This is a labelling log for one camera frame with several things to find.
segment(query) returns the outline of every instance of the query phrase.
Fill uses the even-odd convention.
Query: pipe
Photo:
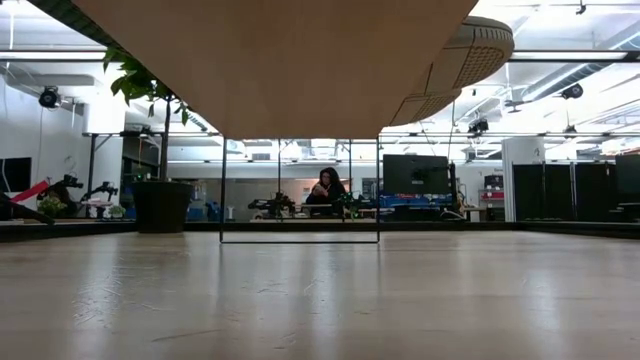
[[[640,21],[603,42],[599,47],[609,50],[639,50]],[[533,102],[556,94],[611,65],[613,65],[613,63],[588,63],[577,66],[565,65],[537,83],[527,87],[521,94],[522,101]]]

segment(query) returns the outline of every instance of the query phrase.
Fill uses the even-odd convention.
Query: green leaves
[[[109,48],[103,59],[105,71],[109,63],[113,60],[122,61],[120,71],[124,72],[123,76],[111,84],[111,92],[114,96],[122,93],[127,105],[130,105],[131,100],[146,98],[151,102],[148,113],[149,117],[155,115],[154,105],[157,100],[162,99],[167,102],[177,101],[179,106],[174,111],[174,114],[181,113],[182,124],[186,124],[189,121],[193,109],[182,101],[167,85],[155,77],[140,61],[127,53]]]
[[[121,77],[116,79],[113,84],[111,84],[111,92],[113,93],[113,96],[116,96],[116,94],[118,94],[118,92],[120,92],[120,89],[122,89],[122,83],[125,81],[125,77]]]

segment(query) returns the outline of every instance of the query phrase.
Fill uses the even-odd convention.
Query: black monitor
[[[445,156],[384,155],[383,180],[387,194],[451,193]]]
[[[0,191],[23,192],[30,187],[31,158],[0,159]]]
[[[640,155],[616,156],[618,201],[640,202]]]

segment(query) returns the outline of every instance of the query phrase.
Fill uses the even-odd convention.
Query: fluorescent light
[[[100,62],[104,51],[0,51],[0,61]]]
[[[516,61],[616,61],[627,56],[626,51],[516,51],[511,60]]]
[[[169,164],[203,164],[204,160],[168,160]]]

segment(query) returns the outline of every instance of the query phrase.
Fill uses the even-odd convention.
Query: person
[[[338,200],[340,196],[346,192],[344,185],[340,182],[338,172],[334,168],[328,167],[320,171],[320,181],[314,185],[311,194],[307,197],[306,203],[309,205],[332,205],[330,208],[313,209],[313,214],[340,214],[342,212],[342,206],[338,203]]]

